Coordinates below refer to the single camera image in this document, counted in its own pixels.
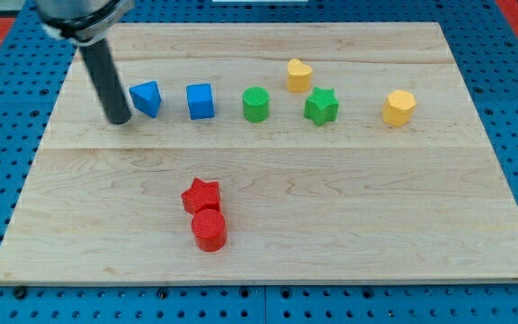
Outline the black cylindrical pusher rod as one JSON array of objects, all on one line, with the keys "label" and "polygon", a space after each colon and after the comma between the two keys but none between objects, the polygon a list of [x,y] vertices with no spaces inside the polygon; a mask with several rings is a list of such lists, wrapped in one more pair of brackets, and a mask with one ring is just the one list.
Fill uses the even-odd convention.
[{"label": "black cylindrical pusher rod", "polygon": [[107,40],[102,39],[79,49],[107,121],[116,125],[128,122],[130,108]]}]

